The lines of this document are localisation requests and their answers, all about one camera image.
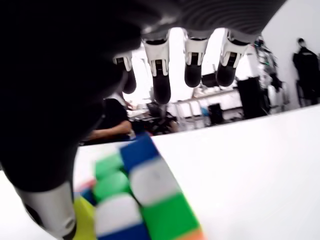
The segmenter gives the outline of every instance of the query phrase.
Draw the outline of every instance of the white table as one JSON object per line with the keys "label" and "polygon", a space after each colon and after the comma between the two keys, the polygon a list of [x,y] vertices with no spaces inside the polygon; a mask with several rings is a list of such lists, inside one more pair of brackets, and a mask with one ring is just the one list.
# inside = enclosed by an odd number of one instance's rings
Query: white table
{"label": "white table", "polygon": [[[319,125],[315,106],[153,139],[209,240],[319,240]],[[75,186],[115,149],[81,147]],[[0,239],[53,239],[29,219],[2,172],[0,189]]]}
{"label": "white table", "polygon": [[142,117],[144,114],[148,113],[149,109],[140,109],[140,110],[133,110],[133,111],[127,111],[128,117],[130,119]]}

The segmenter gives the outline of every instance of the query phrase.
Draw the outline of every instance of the person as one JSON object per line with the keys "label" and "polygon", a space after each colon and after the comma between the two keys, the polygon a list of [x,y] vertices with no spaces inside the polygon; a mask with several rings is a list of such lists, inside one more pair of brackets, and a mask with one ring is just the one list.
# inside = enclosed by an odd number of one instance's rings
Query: person
{"label": "person", "polygon": [[132,125],[125,108],[114,98],[104,99],[103,104],[104,111],[101,123],[85,139],[84,145],[128,141],[130,139]]}

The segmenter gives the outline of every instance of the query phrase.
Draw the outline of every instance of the white surface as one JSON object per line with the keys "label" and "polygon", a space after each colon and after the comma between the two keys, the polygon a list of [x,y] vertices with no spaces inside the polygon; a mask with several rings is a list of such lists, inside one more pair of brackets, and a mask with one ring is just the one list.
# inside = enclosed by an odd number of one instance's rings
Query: white surface
{"label": "white surface", "polygon": [[94,219],[95,233],[99,237],[128,229],[143,222],[136,200],[127,193],[110,197],[101,202],[96,208]]}
{"label": "white surface", "polygon": [[[153,139],[209,240],[319,240],[319,124],[315,106]],[[115,150],[81,147],[74,184]],[[0,189],[0,239],[53,239],[29,219],[2,172]]]}
{"label": "white surface", "polygon": [[299,105],[293,54],[299,49],[298,38],[303,38],[307,48],[316,55],[320,53],[319,10],[319,0],[288,0],[262,32],[266,46],[276,57],[279,79],[289,84],[294,109]]}

